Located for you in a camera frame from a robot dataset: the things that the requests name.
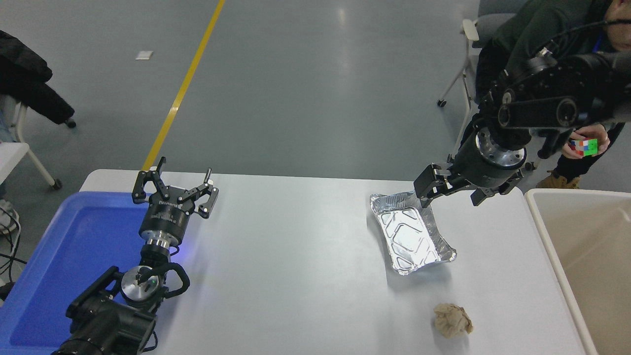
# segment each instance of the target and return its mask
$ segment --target chair leg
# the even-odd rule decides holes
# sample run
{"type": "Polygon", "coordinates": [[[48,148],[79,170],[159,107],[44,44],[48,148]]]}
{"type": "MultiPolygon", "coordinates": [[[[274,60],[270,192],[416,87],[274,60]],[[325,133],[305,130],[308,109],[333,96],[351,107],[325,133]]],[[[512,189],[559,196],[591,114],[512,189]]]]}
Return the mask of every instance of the chair leg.
{"type": "Polygon", "coordinates": [[[450,159],[456,157],[458,150],[460,150],[460,141],[463,140],[464,130],[467,128],[469,121],[471,120],[471,96],[469,95],[469,90],[466,83],[466,77],[463,75],[463,86],[464,86],[464,99],[467,101],[467,106],[464,111],[464,119],[462,125],[460,125],[460,131],[458,131],[458,137],[456,137],[456,144],[454,144],[454,148],[451,151],[450,159]]]}
{"type": "Polygon", "coordinates": [[[449,82],[449,85],[442,92],[442,94],[440,95],[440,98],[438,99],[438,101],[436,101],[436,105],[438,105],[438,107],[445,107],[445,104],[447,103],[447,101],[445,100],[445,97],[447,96],[447,94],[449,93],[451,88],[454,87],[454,84],[456,83],[456,81],[458,81],[458,78],[466,76],[466,74],[465,74],[466,72],[465,71],[467,69],[467,66],[469,66],[469,65],[470,65],[470,61],[469,61],[469,40],[465,37],[464,38],[464,62],[463,62],[463,65],[460,67],[460,69],[458,70],[456,75],[454,75],[454,78],[449,82]]]}
{"type": "MultiPolygon", "coordinates": [[[[17,123],[16,123],[16,135],[17,135],[18,141],[20,141],[22,143],[25,143],[24,139],[22,138],[22,126],[23,126],[23,123],[24,123],[24,120],[25,120],[26,116],[27,116],[27,106],[25,104],[23,104],[23,103],[20,103],[20,111],[18,113],[18,120],[17,120],[17,123]]],[[[50,175],[48,170],[46,170],[44,165],[39,161],[39,159],[30,150],[30,148],[28,149],[27,154],[28,154],[28,157],[31,158],[31,160],[33,161],[33,164],[35,164],[35,167],[40,172],[42,177],[44,177],[44,179],[46,180],[48,185],[50,185],[50,187],[52,187],[54,190],[61,189],[61,186],[62,186],[61,181],[59,179],[54,179],[50,175]]]]}
{"type": "Polygon", "coordinates": [[[445,96],[447,96],[451,88],[454,87],[454,84],[456,83],[456,81],[458,81],[458,78],[461,78],[463,76],[463,70],[467,67],[467,61],[468,61],[468,58],[463,64],[463,66],[458,69],[458,72],[456,73],[454,78],[449,82],[449,85],[442,92],[438,101],[436,101],[436,104],[438,105],[438,107],[445,107],[445,104],[447,103],[447,101],[445,100],[445,96]]]}

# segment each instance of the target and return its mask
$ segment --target black jacket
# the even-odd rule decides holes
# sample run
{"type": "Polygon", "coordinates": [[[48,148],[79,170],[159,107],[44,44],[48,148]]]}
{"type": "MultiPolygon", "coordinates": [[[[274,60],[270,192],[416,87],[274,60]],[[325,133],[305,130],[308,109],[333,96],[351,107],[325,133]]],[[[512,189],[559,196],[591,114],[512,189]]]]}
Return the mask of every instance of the black jacket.
{"type": "Polygon", "coordinates": [[[17,38],[0,31],[0,93],[60,124],[72,117],[74,109],[45,84],[51,76],[45,60],[17,38]]]}

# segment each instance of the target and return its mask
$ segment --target chair wheel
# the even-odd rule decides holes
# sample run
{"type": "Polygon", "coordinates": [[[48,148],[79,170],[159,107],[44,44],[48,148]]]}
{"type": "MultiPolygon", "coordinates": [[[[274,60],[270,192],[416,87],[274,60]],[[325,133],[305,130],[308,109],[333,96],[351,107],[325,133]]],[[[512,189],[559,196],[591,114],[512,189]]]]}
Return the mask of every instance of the chair wheel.
{"type": "Polygon", "coordinates": [[[61,189],[61,187],[63,186],[63,184],[61,183],[61,180],[59,179],[55,179],[55,185],[51,186],[53,190],[59,190],[61,189]]]}

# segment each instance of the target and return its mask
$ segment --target crumpled paper ball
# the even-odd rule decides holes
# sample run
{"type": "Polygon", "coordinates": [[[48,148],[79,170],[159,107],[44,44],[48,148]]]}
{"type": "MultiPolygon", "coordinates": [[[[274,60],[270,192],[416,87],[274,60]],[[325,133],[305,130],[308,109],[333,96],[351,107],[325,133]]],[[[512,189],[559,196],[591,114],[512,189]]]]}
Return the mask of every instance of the crumpled paper ball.
{"type": "Polygon", "coordinates": [[[462,307],[453,303],[441,303],[434,308],[434,313],[436,314],[434,325],[447,339],[473,331],[471,319],[462,307]]]}

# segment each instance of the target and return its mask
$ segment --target white table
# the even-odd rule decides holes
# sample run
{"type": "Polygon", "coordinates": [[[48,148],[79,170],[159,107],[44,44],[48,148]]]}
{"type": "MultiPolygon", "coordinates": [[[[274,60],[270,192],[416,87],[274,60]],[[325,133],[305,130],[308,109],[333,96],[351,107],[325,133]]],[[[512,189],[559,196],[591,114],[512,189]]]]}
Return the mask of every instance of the white table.
{"type": "MultiPolygon", "coordinates": [[[[136,171],[91,173],[83,191],[131,191],[136,171]]],[[[192,187],[204,174],[163,173],[192,187]]],[[[210,219],[180,255],[191,287],[158,310],[156,354],[584,354],[519,190],[432,203],[453,263],[400,276],[371,193],[411,182],[214,174],[210,219]],[[433,307],[463,306],[472,334],[443,338],[433,307]]]]}
{"type": "Polygon", "coordinates": [[[26,143],[0,143],[0,184],[28,152],[26,143]]]}

